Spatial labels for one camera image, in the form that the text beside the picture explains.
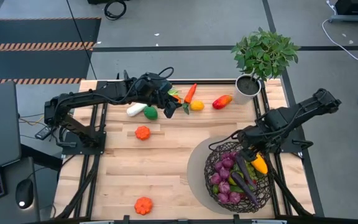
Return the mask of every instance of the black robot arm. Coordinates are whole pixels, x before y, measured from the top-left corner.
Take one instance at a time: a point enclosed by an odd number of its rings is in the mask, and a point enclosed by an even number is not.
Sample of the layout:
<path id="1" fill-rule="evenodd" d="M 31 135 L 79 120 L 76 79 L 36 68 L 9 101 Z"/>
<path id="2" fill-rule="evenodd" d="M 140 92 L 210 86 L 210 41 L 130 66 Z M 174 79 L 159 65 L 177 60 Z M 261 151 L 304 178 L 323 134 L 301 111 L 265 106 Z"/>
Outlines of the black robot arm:
<path id="1" fill-rule="evenodd" d="M 247 161 L 253 161 L 259 151 L 262 154 L 278 153 L 291 131 L 316 115 L 336 112 L 340 104 L 340 100 L 320 88 L 311 98 L 297 105 L 270 110 L 255 120 L 255 126 L 238 131 L 237 138 L 243 147 L 240 154 Z"/>
<path id="2" fill-rule="evenodd" d="M 167 118 L 171 118 L 176 108 L 181 104 L 170 96 L 168 91 L 172 84 L 164 77 L 154 73 L 146 73 L 139 78 L 129 78 L 126 72 L 125 80 L 107 82 L 102 88 L 82 93 L 61 94 L 45 103 L 45 124 L 51 127 L 61 126 L 76 134 L 86 147 L 97 147 L 99 133 L 94 127 L 83 126 L 80 122 L 68 115 L 73 108 L 109 103 L 125 105 L 145 103 L 156 105 L 164 109 Z"/>

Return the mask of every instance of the wooden table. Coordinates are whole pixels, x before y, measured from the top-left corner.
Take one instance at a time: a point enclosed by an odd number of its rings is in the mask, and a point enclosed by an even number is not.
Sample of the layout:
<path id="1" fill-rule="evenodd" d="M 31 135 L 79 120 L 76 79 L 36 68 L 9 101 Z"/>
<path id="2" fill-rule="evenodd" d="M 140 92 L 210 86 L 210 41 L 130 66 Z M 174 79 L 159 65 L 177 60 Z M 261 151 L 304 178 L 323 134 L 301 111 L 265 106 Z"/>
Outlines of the wooden table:
<path id="1" fill-rule="evenodd" d="M 97 81 L 82 81 L 80 91 L 95 89 L 96 84 Z M 270 107 L 286 106 L 280 80 L 270 80 L 266 85 Z M 190 86 L 174 88 L 184 98 Z M 178 109 L 172 119 L 167 119 L 163 111 L 158 110 L 156 121 L 148 120 L 142 113 L 128 117 L 126 109 L 129 105 L 109 105 L 106 150 L 100 160 L 92 220 L 122 220 L 124 215 L 130 215 L 131 220 L 232 219 L 232 215 L 214 213 L 197 201 L 188 186 L 186 167 L 192 150 L 201 141 L 211 136 L 228 136 L 254 124 L 252 101 L 246 105 L 232 102 L 219 111 L 212 108 L 216 98 L 231 95 L 233 91 L 234 85 L 198 85 L 193 99 L 205 103 L 203 111 L 191 111 L 187 115 Z M 74 118 L 89 125 L 91 111 L 92 107 L 78 108 Z M 152 131 L 147 141 L 135 137 L 134 131 L 140 125 L 146 125 Z M 307 211 L 314 213 L 301 160 L 293 154 L 282 154 L 281 158 L 288 188 Z M 55 196 L 57 214 L 77 191 L 82 162 L 83 156 L 76 156 L 60 172 Z M 284 214 L 282 195 L 277 186 L 276 189 L 280 211 Z M 135 201 L 142 196 L 150 197 L 155 205 L 152 213 L 146 216 L 134 211 Z M 85 192 L 81 215 L 85 214 L 87 198 Z M 240 217 L 274 218 L 272 201 L 257 213 L 242 213 Z"/>

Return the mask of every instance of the warning stripe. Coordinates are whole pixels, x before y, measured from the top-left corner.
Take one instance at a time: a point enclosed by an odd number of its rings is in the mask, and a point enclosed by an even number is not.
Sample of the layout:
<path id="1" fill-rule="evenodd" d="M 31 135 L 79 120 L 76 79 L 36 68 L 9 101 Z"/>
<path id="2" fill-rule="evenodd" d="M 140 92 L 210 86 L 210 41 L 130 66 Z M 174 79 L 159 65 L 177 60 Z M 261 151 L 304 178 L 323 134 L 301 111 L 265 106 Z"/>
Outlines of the warning stripe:
<path id="1" fill-rule="evenodd" d="M 73 19 L 72 17 L 62 17 L 62 18 L 20 18 L 20 19 L 0 19 L 0 21 L 23 21 L 23 20 L 58 20 L 58 19 Z M 74 19 L 101 19 L 100 17 L 77 17 Z"/>
<path id="2" fill-rule="evenodd" d="M 94 42 L 51 42 L 51 43 L 7 43 L 0 44 L 0 51 L 43 51 L 43 50 L 93 50 Z"/>
<path id="3" fill-rule="evenodd" d="M 0 84 L 8 81 L 14 81 L 16 84 L 38 85 L 38 84 L 76 84 L 84 78 L 0 78 Z"/>

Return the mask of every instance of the striped floor mat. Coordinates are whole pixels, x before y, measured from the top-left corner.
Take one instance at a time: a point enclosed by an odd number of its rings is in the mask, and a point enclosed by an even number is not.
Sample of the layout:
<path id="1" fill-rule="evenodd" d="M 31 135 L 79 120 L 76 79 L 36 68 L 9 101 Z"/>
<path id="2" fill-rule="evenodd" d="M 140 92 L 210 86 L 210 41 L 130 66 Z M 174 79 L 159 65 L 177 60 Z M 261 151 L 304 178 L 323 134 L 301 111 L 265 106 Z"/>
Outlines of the striped floor mat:
<path id="1" fill-rule="evenodd" d="M 101 18 L 0 19 L 0 83 L 79 83 L 88 74 L 89 58 Z"/>

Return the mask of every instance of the gray floor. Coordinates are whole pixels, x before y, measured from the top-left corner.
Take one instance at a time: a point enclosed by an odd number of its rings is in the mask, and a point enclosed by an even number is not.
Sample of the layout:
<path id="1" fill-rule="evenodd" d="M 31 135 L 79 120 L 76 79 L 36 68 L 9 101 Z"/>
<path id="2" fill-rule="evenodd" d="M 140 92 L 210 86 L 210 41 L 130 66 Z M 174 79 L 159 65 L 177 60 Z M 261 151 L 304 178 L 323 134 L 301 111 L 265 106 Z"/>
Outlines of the gray floor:
<path id="1" fill-rule="evenodd" d="M 103 17 L 103 5 L 69 0 L 75 17 Z M 331 46 L 321 23 L 333 13 L 325 0 L 268 0 L 277 32 L 301 46 Z M 181 45 L 233 45 L 258 27 L 268 29 L 259 0 L 132 0 L 118 21 L 103 18 L 97 47 L 149 47 Z M 62 0 L 5 0 L 0 18 L 70 17 Z M 332 38 L 358 45 L 358 23 L 326 24 Z M 230 51 L 94 52 L 92 64 L 99 79 L 111 79 L 126 69 L 138 77 L 174 66 L 172 78 L 235 78 L 238 72 Z M 327 217 L 358 218 L 358 61 L 345 52 L 300 52 L 299 64 L 288 74 L 296 101 L 327 88 L 342 101 L 336 114 L 313 118 L 303 127 L 308 140 L 318 190 Z M 91 71 L 88 78 L 93 79 Z M 19 112 L 42 112 L 46 100 L 76 91 L 78 85 L 17 86 Z M 21 134 L 33 136 L 42 127 L 21 124 Z M 23 142 L 59 157 L 53 142 L 22 138 Z M 56 173 L 43 170 L 38 184 L 40 207 L 50 205 Z M 44 211 L 47 217 L 50 207 Z"/>

